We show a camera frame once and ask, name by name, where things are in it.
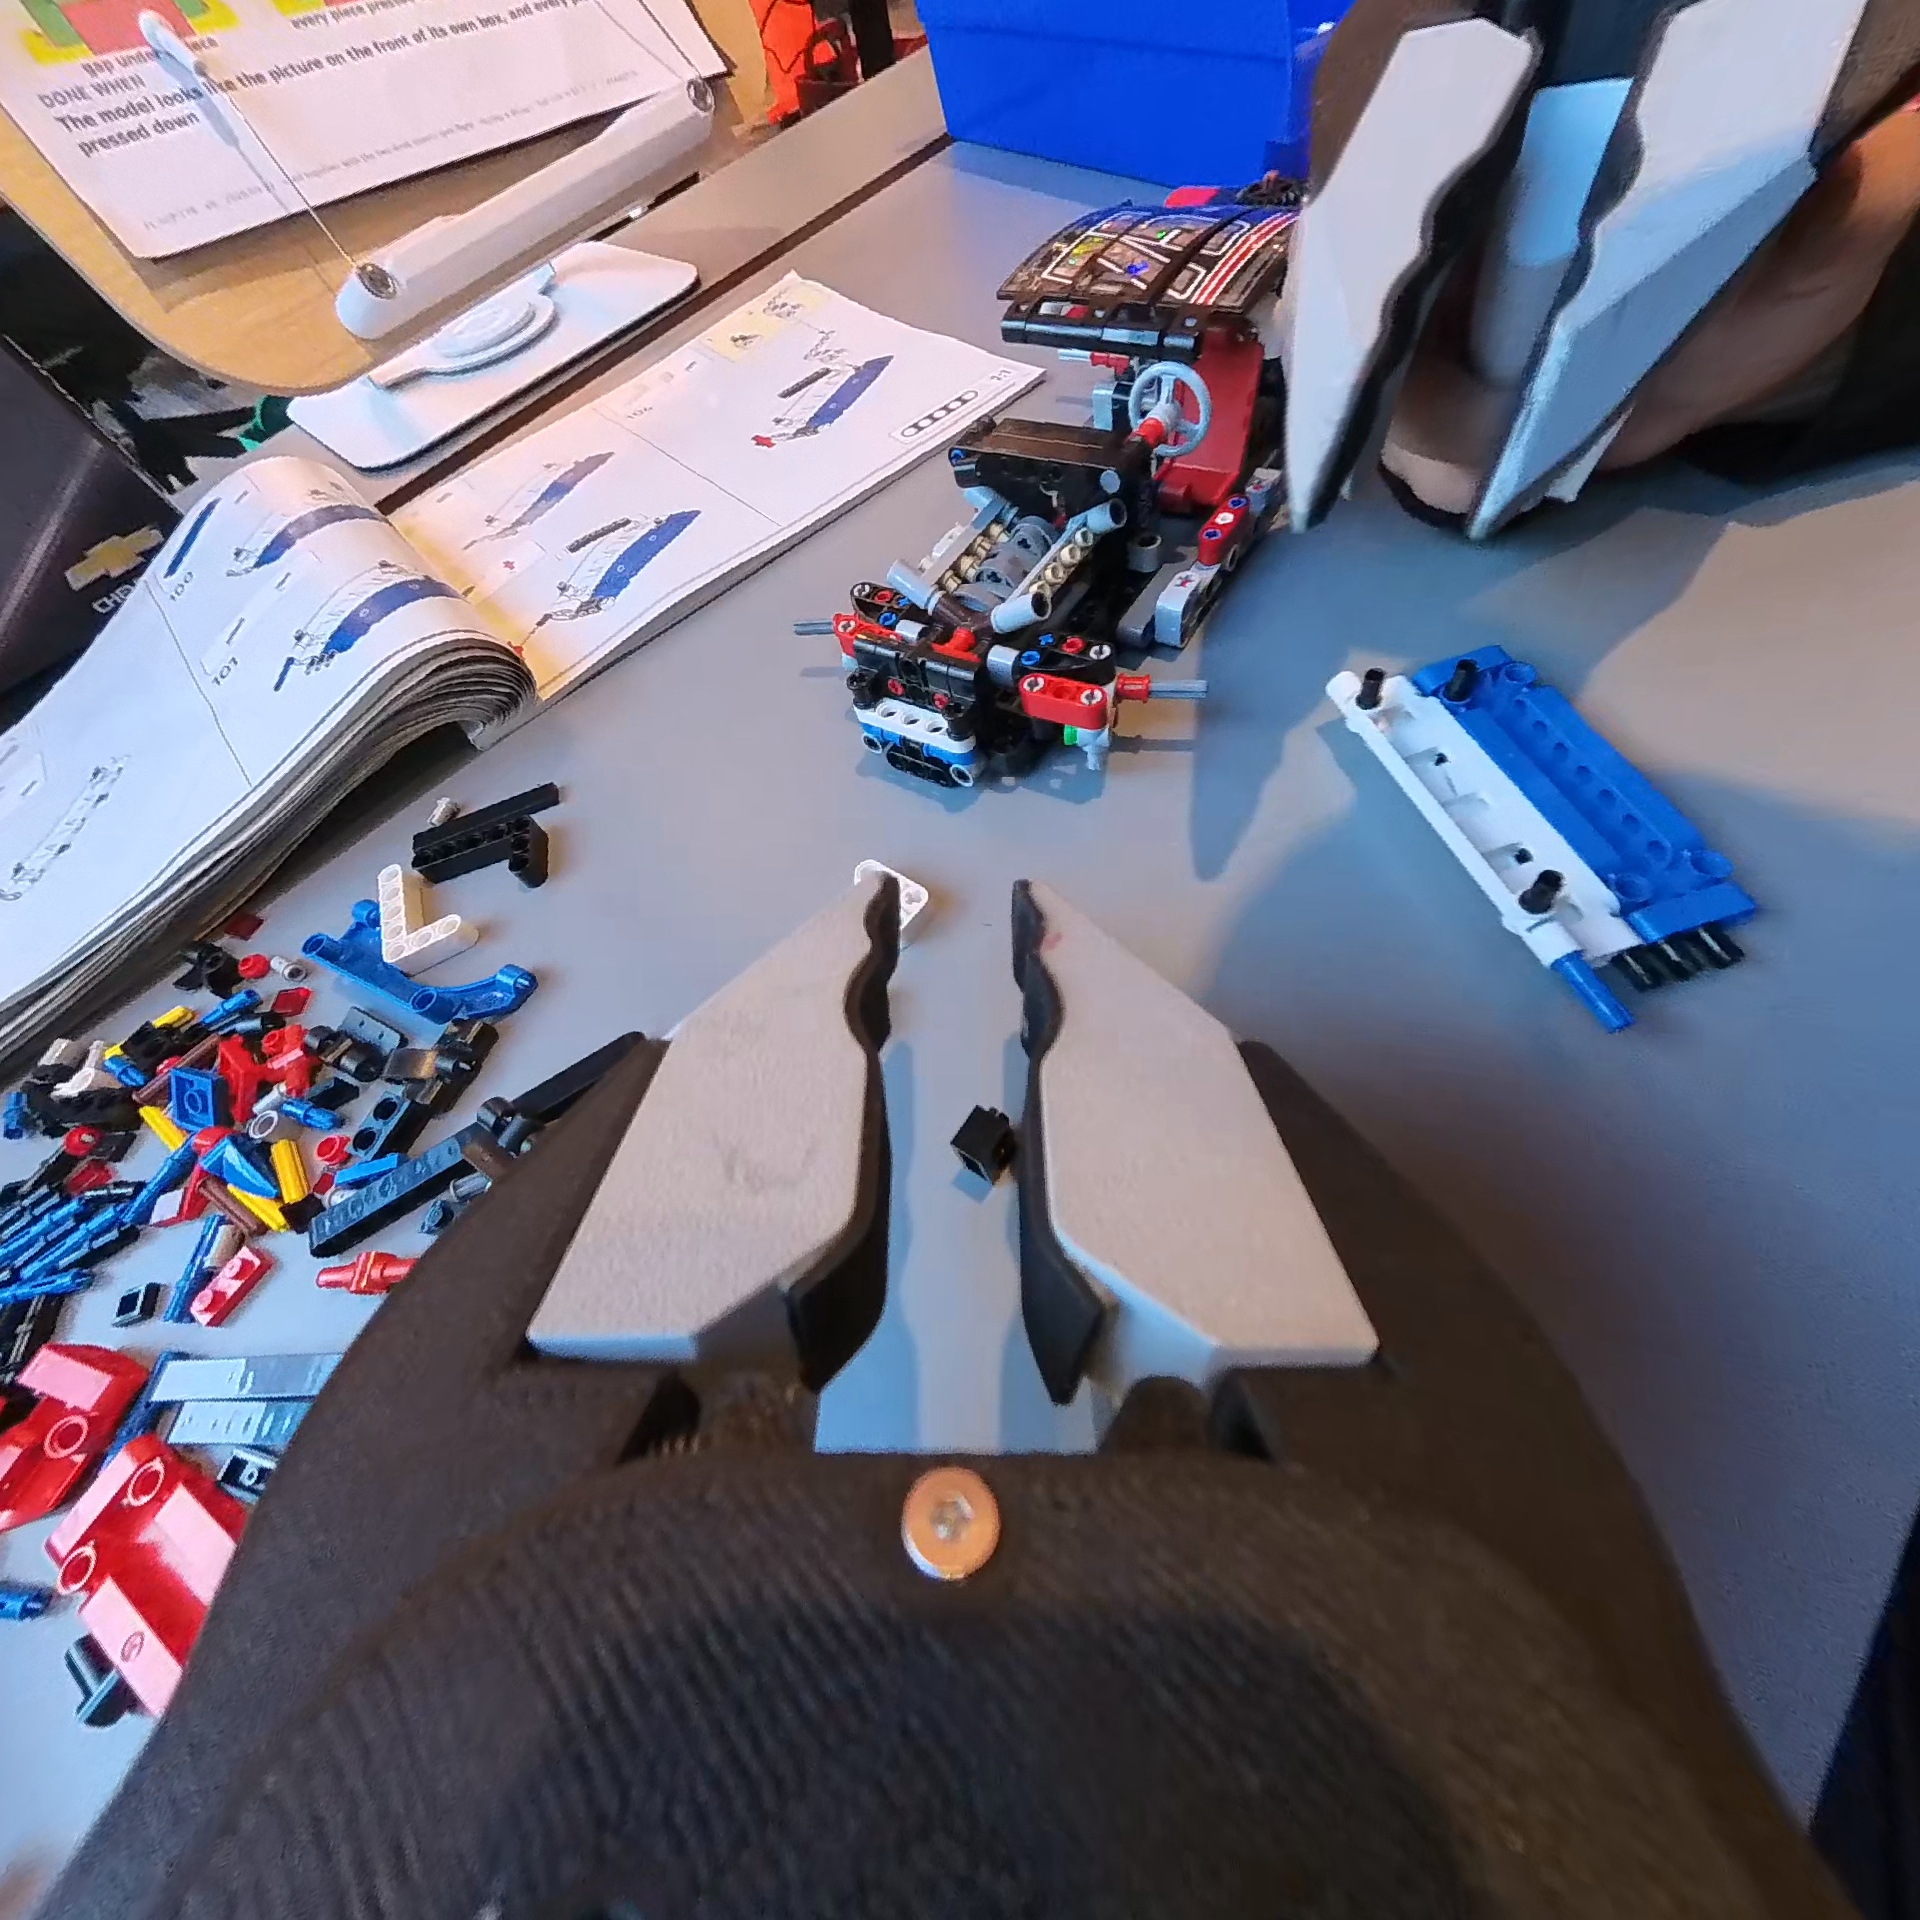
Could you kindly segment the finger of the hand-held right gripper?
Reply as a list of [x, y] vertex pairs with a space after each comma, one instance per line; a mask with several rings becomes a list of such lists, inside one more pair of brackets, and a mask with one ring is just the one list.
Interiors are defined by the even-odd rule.
[[1873, 105], [1866, 3], [1569, 4], [1481, 261], [1472, 348], [1513, 414], [1472, 539], [1580, 492]]
[[1282, 293], [1291, 529], [1378, 453], [1437, 290], [1521, 156], [1544, 27], [1338, 27]]

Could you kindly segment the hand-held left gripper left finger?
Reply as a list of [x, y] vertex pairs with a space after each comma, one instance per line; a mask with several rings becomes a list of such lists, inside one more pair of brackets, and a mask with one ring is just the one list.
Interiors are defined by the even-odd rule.
[[844, 897], [664, 1049], [527, 1330], [564, 1359], [833, 1381], [876, 1330], [892, 1146], [880, 1047], [897, 878]]

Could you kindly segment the pile of toy bricks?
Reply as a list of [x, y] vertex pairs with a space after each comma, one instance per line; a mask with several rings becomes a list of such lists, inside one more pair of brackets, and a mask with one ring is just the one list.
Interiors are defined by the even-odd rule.
[[274, 1275], [380, 1303], [629, 1049], [626, 1033], [463, 1116], [505, 1014], [417, 1037], [354, 985], [313, 1025], [288, 956], [192, 945], [173, 1003], [121, 1041], [56, 1041], [5, 1091], [5, 1621], [69, 1627], [90, 1727], [160, 1717], [255, 1507], [340, 1366], [244, 1350]]

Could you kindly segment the blue and white brick panel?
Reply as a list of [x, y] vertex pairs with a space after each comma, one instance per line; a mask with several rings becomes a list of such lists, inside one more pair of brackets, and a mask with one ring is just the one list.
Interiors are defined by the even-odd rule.
[[1619, 983], [1657, 993], [1745, 959], [1732, 862], [1532, 663], [1498, 644], [1329, 684], [1338, 717], [1507, 933], [1604, 1033]]

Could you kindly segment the person's right forearm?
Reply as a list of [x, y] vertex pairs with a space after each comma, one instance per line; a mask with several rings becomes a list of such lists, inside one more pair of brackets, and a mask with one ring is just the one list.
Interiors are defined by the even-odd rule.
[[1683, 438], [1685, 463], [1745, 486], [1823, 474], [1917, 442], [1913, 337], [1860, 338], [1835, 366], [1777, 399]]

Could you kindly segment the grey desk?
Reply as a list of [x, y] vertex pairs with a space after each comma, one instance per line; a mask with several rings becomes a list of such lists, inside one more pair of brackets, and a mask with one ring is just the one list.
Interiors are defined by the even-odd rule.
[[[1005, 893], [1058, 883], [1301, 1067], [1523, 1295], [1677, 1549], [1721, 1675], [1811, 1807], [1916, 1503], [1916, 453], [1764, 492], [1690, 469], [1471, 546], [1368, 492], [1276, 534], [1196, 647], [1202, 708], [946, 809], [861, 774], [786, 619], [946, 517], [916, 471], [505, 745], [437, 735], [300, 854], [346, 906], [400, 804], [557, 780], [560, 875], [503, 907], [544, 987], [500, 1063], [655, 1025], [876, 853], [937, 892], [903, 964], [906, 1259], [835, 1444], [1058, 1444], [1017, 1337], [1013, 1213], [959, 1113], [1013, 1037]], [[1608, 1041], [1490, 930], [1319, 687], [1500, 639], [1735, 857], [1747, 964]]]

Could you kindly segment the person's right hand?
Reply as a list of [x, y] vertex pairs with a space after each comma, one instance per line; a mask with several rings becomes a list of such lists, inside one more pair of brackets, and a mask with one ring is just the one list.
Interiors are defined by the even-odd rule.
[[[1762, 252], [1643, 378], [1600, 474], [1664, 458], [1703, 430], [1827, 398], [1917, 209], [1916, 105], [1860, 133]], [[1507, 391], [1471, 362], [1472, 271], [1455, 276], [1408, 366], [1380, 449], [1408, 511], [1463, 519], [1505, 433]]]

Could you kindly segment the blue plastic bin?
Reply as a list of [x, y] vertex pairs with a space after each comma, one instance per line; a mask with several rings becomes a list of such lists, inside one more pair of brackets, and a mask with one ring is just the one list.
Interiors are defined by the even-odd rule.
[[919, 3], [946, 129], [1167, 186], [1303, 175], [1346, 3]]

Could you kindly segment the black angled beam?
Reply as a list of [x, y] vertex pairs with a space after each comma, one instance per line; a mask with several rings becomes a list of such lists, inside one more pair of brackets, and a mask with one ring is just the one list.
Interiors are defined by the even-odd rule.
[[522, 886], [537, 890], [549, 881], [549, 839], [537, 817], [560, 799], [560, 788], [546, 782], [429, 826], [413, 837], [412, 871], [449, 883], [503, 865]]

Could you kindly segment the toy brick car chassis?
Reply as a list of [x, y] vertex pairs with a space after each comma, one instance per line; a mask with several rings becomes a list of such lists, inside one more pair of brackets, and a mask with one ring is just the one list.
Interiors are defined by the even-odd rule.
[[1088, 421], [993, 419], [948, 446], [968, 501], [916, 565], [850, 587], [829, 634], [865, 749], [939, 788], [1101, 771], [1154, 679], [1285, 522], [1281, 299], [1303, 178], [1096, 209], [1003, 278], [999, 334], [1096, 370]]

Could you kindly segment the white angled beam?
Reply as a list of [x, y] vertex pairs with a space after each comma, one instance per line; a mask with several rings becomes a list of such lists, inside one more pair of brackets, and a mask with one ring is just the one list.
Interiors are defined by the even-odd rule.
[[402, 865], [389, 865], [378, 874], [375, 910], [380, 958], [404, 975], [437, 970], [477, 941], [477, 925], [463, 914], [432, 913], [425, 881]]

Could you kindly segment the building instruction booklet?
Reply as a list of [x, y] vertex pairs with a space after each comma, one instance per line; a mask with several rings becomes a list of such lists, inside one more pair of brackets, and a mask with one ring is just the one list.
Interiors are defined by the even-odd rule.
[[5, 1060], [424, 733], [512, 732], [1037, 382], [786, 274], [399, 515], [316, 460], [229, 474], [5, 733]]

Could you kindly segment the toy car set box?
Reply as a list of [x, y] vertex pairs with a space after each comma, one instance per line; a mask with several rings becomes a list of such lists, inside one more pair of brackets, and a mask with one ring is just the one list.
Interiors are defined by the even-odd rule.
[[128, 602], [177, 510], [3, 348], [3, 693], [82, 654]]

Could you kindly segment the printed instruction sheet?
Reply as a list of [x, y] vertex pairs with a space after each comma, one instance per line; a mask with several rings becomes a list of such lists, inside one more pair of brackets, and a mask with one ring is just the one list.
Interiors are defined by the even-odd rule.
[[719, 79], [675, 3], [5, 3], [5, 116], [137, 261]]

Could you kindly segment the blue arched frame piece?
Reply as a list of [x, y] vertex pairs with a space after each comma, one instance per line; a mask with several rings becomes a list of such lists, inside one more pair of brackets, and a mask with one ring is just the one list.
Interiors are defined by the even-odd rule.
[[301, 941], [301, 956], [337, 975], [400, 1003], [425, 1022], [493, 1020], [516, 1013], [539, 987], [527, 967], [500, 967], [492, 975], [457, 987], [425, 985], [389, 964], [380, 948], [378, 901], [353, 906], [344, 935], [313, 933]]

